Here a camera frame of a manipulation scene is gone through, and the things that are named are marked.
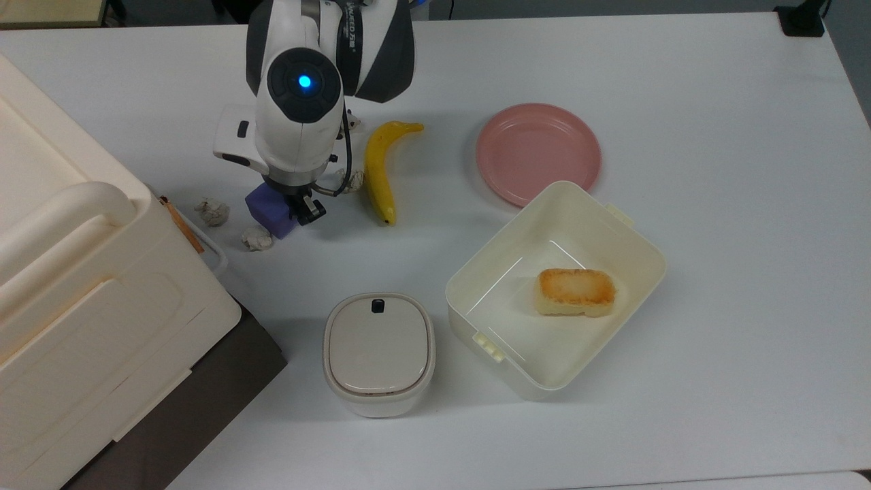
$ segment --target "floor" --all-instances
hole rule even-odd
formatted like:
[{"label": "floor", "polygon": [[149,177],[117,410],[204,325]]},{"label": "floor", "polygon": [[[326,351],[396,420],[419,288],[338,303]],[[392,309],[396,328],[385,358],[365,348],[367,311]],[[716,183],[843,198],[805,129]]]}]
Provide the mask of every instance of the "floor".
[{"label": "floor", "polygon": [[[113,15],[110,26],[235,24],[218,13],[211,0],[122,0],[124,19]],[[453,7],[454,19],[565,17],[676,14],[705,12],[768,12],[779,4],[798,0],[433,0],[431,20],[445,20]],[[841,56],[866,119],[871,125],[871,1],[834,0],[826,25]]]}]

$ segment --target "bread slice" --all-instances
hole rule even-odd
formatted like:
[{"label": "bread slice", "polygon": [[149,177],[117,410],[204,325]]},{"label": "bread slice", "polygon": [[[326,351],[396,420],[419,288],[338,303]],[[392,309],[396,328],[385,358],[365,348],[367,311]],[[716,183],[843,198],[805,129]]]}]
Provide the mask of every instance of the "bread slice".
[{"label": "bread slice", "polygon": [[535,289],[542,315],[610,315],[617,293],[610,276],[590,269],[543,270]]}]

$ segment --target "black mount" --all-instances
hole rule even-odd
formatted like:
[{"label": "black mount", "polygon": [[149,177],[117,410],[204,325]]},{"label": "black mount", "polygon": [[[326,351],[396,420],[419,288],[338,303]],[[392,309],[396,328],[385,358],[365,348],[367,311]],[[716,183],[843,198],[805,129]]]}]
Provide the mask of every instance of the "black mount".
[{"label": "black mount", "polygon": [[780,18],[780,28],[789,37],[822,37],[820,8],[826,0],[806,0],[798,7],[774,7]]},{"label": "black mount", "polygon": [[284,202],[287,204],[290,218],[296,218],[300,225],[307,225],[327,213],[320,201],[312,199],[310,185],[285,186],[265,175],[263,181],[272,189],[284,194]]},{"label": "black mount", "polygon": [[296,217],[296,221],[300,225],[307,225],[327,213],[320,201],[312,199],[311,189],[307,191],[300,194],[285,194],[284,196],[284,202],[290,208],[290,217]]}]

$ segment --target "purple sponge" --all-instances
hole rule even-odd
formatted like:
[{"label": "purple sponge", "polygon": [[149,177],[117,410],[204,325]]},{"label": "purple sponge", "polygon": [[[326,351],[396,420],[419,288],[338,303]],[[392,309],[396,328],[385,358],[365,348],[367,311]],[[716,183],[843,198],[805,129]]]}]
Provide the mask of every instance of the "purple sponge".
[{"label": "purple sponge", "polygon": [[279,240],[296,227],[296,220],[290,219],[290,209],[284,202],[284,196],[266,183],[260,184],[246,196],[245,203],[251,216]]}]

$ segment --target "yellow banana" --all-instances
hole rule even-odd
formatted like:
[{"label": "yellow banana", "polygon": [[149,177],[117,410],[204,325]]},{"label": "yellow banana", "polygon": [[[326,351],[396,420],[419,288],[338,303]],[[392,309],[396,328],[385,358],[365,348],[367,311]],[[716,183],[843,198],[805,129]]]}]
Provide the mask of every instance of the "yellow banana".
[{"label": "yellow banana", "polygon": [[366,144],[366,187],[375,212],[390,226],[396,224],[396,208],[393,192],[384,169],[384,157],[388,148],[403,134],[423,131],[423,124],[390,121],[378,126]]}]

